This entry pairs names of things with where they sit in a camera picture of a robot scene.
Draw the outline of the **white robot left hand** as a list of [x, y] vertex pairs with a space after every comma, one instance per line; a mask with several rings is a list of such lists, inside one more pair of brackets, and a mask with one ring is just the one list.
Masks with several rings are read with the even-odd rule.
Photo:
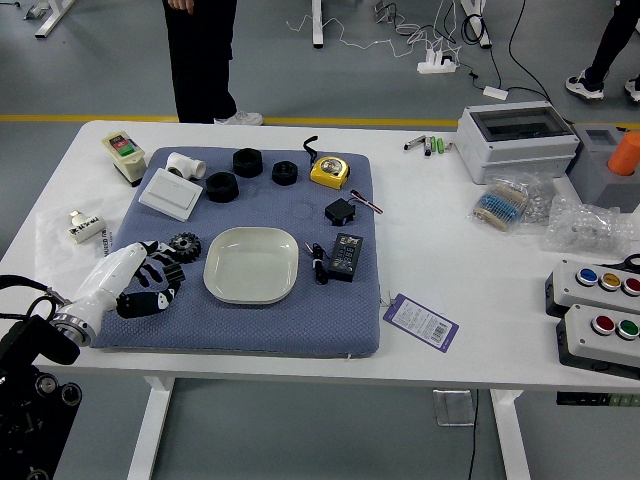
[[125, 319], [158, 314], [174, 300], [185, 275], [174, 250], [158, 241], [136, 242], [103, 258], [59, 319], [98, 331], [106, 312]]

